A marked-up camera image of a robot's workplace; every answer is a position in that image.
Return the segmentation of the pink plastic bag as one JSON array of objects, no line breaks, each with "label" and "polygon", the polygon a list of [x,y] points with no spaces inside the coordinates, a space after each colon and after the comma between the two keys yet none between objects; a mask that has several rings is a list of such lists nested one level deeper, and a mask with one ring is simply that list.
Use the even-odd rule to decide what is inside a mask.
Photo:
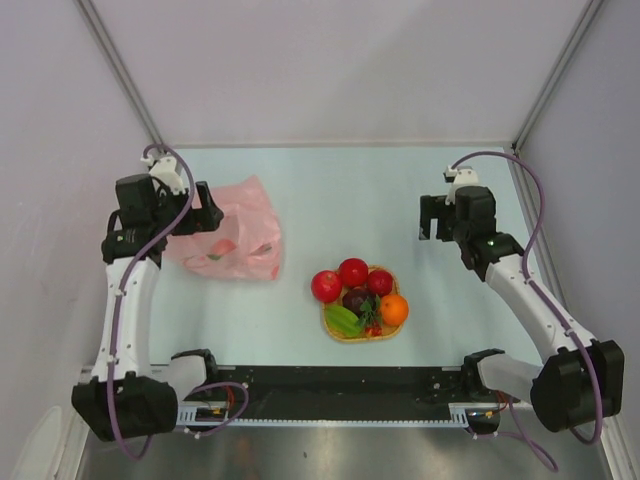
[{"label": "pink plastic bag", "polygon": [[211,196],[224,213],[219,228],[170,236],[163,258],[185,270],[221,280],[272,281],[283,254],[279,219],[260,179],[253,175]]}]

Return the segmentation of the red fake pomegranate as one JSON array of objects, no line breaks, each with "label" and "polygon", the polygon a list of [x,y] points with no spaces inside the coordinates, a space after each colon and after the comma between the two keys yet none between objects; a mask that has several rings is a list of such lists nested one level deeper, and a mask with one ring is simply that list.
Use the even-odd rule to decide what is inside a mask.
[{"label": "red fake pomegranate", "polygon": [[384,297],[393,291],[394,278],[386,270],[373,270],[368,275],[367,288],[371,293]]}]

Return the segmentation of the orange fake tangerine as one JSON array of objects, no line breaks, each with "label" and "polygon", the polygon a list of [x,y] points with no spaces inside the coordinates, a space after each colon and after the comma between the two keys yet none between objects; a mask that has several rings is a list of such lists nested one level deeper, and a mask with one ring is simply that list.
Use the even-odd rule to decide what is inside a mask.
[{"label": "orange fake tangerine", "polygon": [[379,312],[385,325],[397,327],[409,316],[407,300],[399,294],[389,294],[380,300]]}]

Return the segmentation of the red fake tomato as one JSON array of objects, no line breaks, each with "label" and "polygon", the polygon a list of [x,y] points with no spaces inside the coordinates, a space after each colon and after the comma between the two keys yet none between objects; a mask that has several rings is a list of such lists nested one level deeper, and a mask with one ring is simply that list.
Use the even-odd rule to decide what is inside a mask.
[{"label": "red fake tomato", "polygon": [[360,258],[348,258],[340,264],[338,271],[343,285],[355,288],[367,282],[369,266]]}]

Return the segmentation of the red fake fruit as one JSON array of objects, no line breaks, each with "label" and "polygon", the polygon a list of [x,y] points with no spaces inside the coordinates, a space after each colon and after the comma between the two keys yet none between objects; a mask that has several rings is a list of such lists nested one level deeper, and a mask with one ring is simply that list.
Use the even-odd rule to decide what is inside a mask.
[{"label": "red fake fruit", "polygon": [[335,271],[323,270],[311,280],[311,293],[319,302],[328,304],[336,301],[342,293],[343,284]]},{"label": "red fake fruit", "polygon": [[376,296],[363,287],[356,287],[348,290],[341,300],[342,306],[354,313],[356,316],[361,316],[364,313],[364,310],[362,309],[363,304],[373,307],[375,302]]}]

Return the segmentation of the cherry tomato sprig with leaves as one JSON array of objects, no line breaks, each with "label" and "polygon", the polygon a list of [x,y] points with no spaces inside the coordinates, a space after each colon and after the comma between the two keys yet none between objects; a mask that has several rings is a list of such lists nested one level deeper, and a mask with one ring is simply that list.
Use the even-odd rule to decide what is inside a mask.
[{"label": "cherry tomato sprig with leaves", "polygon": [[359,323],[363,327],[364,334],[368,337],[382,335],[383,320],[380,313],[380,298],[378,296],[367,298],[360,305]]}]

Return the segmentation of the woven bamboo tray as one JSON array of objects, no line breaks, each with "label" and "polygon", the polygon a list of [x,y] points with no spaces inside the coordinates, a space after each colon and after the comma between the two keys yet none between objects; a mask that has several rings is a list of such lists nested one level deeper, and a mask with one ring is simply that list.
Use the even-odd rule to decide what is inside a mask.
[{"label": "woven bamboo tray", "polygon": [[[396,277],[393,275],[393,273],[391,271],[385,269],[385,268],[382,268],[381,266],[378,266],[378,265],[369,266],[369,273],[371,271],[373,271],[373,270],[376,270],[376,269],[386,270],[393,276],[393,278],[394,278],[394,288],[393,288],[393,291],[390,294],[399,294],[400,295],[399,284],[398,284],[398,281],[397,281]],[[393,326],[385,325],[384,322],[383,322],[382,335],[381,336],[368,337],[368,336],[366,336],[364,334],[363,327],[362,327],[362,331],[361,331],[359,336],[353,337],[353,338],[347,338],[347,337],[343,336],[342,334],[340,334],[339,332],[331,329],[327,325],[327,323],[325,321],[324,310],[328,305],[339,305],[339,306],[342,306],[342,304],[341,304],[342,297],[350,289],[353,289],[353,288],[348,288],[348,287],[343,285],[343,289],[342,289],[342,293],[340,294],[340,297],[336,301],[334,301],[332,303],[325,304],[325,303],[319,302],[317,300],[321,304],[322,322],[324,324],[326,332],[329,334],[330,337],[332,337],[334,340],[336,340],[338,342],[343,342],[343,343],[361,343],[361,342],[387,340],[387,339],[393,338],[394,336],[396,336],[402,330],[403,324],[400,325],[400,326],[397,326],[397,327],[393,327]]]}]

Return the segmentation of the green fake starfruit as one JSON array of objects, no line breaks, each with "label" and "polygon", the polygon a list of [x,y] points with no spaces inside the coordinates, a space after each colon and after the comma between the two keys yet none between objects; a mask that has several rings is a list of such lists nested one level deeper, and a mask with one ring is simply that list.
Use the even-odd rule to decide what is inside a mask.
[{"label": "green fake starfruit", "polygon": [[342,306],[328,305],[324,310],[324,318],[331,329],[347,338],[357,337],[362,331],[358,316]]}]

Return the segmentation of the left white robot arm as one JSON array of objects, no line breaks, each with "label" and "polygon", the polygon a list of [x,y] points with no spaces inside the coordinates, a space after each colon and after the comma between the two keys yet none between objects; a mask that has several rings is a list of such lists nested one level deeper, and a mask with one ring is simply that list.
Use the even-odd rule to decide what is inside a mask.
[{"label": "left white robot arm", "polygon": [[207,400],[221,387],[213,354],[180,352],[152,372],[151,304],[171,235],[217,230],[224,217],[204,181],[180,187],[152,174],[119,179],[118,207],[107,223],[101,253],[107,305],[99,352],[89,379],[72,389],[74,409],[104,442],[172,431],[181,401]]}]

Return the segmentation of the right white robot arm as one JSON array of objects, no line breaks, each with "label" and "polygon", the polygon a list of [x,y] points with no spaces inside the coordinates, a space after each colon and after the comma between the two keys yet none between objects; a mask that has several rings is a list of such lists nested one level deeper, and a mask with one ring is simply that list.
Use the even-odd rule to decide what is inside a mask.
[{"label": "right white robot arm", "polygon": [[420,198],[419,237],[454,242],[465,267],[476,273],[510,308],[533,341],[542,364],[516,360],[500,349],[464,359],[463,393],[484,401],[500,391],[532,405],[551,432],[591,423],[600,432],[621,410],[624,353],[582,327],[529,272],[517,240],[497,229],[496,200],[482,186],[454,197]]}]

